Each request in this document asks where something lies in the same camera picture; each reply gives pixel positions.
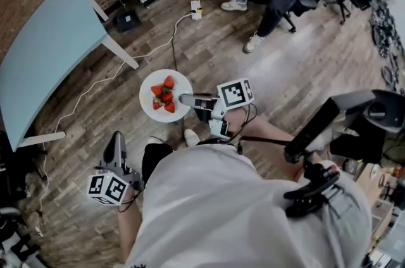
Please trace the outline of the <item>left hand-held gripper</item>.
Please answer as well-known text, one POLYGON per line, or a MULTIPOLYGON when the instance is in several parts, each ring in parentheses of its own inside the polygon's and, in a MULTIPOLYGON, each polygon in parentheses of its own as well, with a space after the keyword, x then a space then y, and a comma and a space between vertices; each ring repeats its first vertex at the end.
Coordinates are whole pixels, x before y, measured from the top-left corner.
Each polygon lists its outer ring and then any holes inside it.
POLYGON ((142 191, 142 179, 139 172, 123 163, 127 159, 127 146, 120 131, 113 133, 103 159, 110 164, 95 167, 96 172, 88 176, 87 196, 108 206, 120 206, 135 200, 136 192, 142 191))

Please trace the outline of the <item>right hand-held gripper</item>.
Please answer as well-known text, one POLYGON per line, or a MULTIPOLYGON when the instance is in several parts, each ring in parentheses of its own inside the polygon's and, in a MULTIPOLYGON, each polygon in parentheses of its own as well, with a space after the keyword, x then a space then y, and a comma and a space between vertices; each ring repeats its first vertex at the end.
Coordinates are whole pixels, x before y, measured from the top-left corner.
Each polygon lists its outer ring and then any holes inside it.
POLYGON ((216 86, 216 94, 180 94, 183 105, 209 112, 208 125, 215 137, 229 137, 229 123, 225 120, 228 111, 248 106, 254 95, 248 78, 232 80, 216 86))

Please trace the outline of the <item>white round plate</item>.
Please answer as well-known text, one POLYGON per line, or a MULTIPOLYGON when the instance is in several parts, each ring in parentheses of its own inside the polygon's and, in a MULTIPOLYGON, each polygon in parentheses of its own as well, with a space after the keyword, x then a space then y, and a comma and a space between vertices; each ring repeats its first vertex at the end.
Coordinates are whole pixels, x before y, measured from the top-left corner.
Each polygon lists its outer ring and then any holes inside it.
POLYGON ((151 119, 161 123, 172 123, 182 119, 190 110, 189 106, 183 105, 179 102, 178 96, 180 94, 191 93, 193 93, 192 86, 183 74, 175 70, 163 69, 152 72, 142 82, 139 91, 139 100, 142 109, 151 119), (151 87, 153 85, 163 85, 165 78, 169 75, 173 77, 175 86, 174 89, 167 89, 163 87, 163 93, 172 92, 173 94, 173 102, 175 103, 175 112, 173 114, 166 111, 164 106, 158 110, 153 109, 153 99, 161 101, 161 97, 155 97, 151 91, 151 87))

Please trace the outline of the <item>person's left forearm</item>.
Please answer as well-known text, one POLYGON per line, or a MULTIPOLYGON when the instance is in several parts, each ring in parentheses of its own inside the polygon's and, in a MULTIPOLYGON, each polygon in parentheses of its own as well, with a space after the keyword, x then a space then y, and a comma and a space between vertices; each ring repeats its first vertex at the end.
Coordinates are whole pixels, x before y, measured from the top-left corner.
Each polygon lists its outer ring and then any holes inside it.
POLYGON ((124 203, 118 207, 117 213, 120 247, 124 263, 135 245, 142 223, 142 215, 134 197, 135 192, 129 188, 124 196, 124 203))

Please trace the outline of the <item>person's right forearm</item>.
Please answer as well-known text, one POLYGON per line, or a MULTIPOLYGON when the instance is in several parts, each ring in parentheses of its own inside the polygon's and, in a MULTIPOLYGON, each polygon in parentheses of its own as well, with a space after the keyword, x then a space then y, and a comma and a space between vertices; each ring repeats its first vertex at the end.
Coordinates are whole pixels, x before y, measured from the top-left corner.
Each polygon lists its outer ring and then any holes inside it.
POLYGON ((232 134, 242 137, 258 137, 274 140, 291 141, 294 137, 267 122, 262 117, 257 117, 254 111, 237 108, 228 111, 224 120, 228 123, 228 130, 232 134))

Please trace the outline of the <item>light blue table top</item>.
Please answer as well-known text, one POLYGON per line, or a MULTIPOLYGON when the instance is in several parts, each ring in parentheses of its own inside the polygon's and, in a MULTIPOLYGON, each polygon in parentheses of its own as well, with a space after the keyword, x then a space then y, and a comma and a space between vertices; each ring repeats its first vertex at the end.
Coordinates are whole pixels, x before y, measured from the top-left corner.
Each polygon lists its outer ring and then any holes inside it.
POLYGON ((101 23, 107 19, 95 0, 45 0, 24 24, 0 64, 0 112, 12 150, 65 137, 25 135, 59 84, 98 46, 139 67, 109 36, 101 23))

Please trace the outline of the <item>person's black shorts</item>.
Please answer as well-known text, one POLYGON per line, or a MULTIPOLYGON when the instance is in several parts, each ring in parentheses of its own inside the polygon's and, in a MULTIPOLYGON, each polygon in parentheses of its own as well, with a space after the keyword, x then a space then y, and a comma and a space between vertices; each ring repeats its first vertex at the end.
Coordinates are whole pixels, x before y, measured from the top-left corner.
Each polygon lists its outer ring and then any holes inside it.
POLYGON ((226 146, 216 140, 177 151, 167 143, 147 144, 142 158, 142 181, 146 190, 197 185, 217 164, 219 153, 225 149, 226 146))

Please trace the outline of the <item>white power strip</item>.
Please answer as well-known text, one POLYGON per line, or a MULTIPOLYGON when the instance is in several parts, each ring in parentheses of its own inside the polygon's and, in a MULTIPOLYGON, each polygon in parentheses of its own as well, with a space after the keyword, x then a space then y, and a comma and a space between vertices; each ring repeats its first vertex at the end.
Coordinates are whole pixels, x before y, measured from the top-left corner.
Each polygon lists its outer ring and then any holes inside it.
POLYGON ((193 0, 190 2, 191 17, 193 20, 201 20, 203 9, 200 0, 193 0))

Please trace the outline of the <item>black floor box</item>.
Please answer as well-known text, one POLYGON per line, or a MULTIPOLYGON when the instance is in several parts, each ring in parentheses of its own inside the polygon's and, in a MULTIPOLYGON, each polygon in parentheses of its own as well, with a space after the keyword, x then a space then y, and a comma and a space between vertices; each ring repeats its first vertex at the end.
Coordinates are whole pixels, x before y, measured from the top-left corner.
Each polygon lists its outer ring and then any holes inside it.
POLYGON ((141 25, 141 20, 135 10, 125 10, 115 16, 114 25, 119 33, 124 33, 141 25))

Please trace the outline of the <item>black equipment stand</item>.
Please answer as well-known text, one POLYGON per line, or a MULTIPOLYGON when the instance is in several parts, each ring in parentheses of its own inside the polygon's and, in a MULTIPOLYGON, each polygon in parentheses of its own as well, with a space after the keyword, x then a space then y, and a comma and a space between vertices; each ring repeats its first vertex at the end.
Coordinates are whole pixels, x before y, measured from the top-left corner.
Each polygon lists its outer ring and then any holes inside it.
POLYGON ((20 168, 5 132, 0 130, 0 206, 15 204, 27 197, 26 171, 20 168))

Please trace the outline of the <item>person's white shirt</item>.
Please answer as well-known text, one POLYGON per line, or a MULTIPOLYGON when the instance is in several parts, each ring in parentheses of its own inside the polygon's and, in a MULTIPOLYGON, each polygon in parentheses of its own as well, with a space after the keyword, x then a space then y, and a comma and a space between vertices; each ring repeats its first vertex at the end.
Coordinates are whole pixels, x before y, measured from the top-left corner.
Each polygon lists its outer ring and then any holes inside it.
POLYGON ((346 174, 322 209, 285 213, 307 183, 265 180, 226 145, 197 185, 145 189, 142 224, 125 268, 359 268, 371 239, 368 201, 346 174))

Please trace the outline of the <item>black harness buckle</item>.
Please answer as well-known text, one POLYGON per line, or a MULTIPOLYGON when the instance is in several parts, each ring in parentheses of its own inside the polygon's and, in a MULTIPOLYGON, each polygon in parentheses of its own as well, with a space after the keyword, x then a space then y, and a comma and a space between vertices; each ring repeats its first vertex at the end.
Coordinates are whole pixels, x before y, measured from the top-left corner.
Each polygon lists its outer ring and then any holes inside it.
POLYGON ((284 199, 292 201, 285 211, 288 217, 304 217, 327 204, 325 193, 335 186, 340 173, 336 165, 324 167, 320 163, 304 161, 304 177, 309 180, 307 185, 283 195, 284 199))

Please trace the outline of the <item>grey black device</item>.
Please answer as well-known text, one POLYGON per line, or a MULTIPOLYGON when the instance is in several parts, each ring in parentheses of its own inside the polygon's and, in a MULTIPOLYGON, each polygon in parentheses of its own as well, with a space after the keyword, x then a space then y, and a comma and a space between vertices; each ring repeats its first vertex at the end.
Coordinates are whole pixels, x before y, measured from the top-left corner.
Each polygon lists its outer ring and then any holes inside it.
POLYGON ((372 90, 375 99, 363 116, 371 124, 391 133, 405 129, 405 96, 387 90, 372 90))

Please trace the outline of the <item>cardboard box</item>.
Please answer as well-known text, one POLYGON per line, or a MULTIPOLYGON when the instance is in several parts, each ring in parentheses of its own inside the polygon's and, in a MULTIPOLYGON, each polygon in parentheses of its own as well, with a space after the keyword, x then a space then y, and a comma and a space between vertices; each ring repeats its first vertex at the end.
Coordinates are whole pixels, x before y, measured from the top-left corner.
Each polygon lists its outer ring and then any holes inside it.
POLYGON ((378 164, 366 164, 356 179, 356 183, 364 191, 369 205, 373 206, 389 180, 390 174, 378 164))

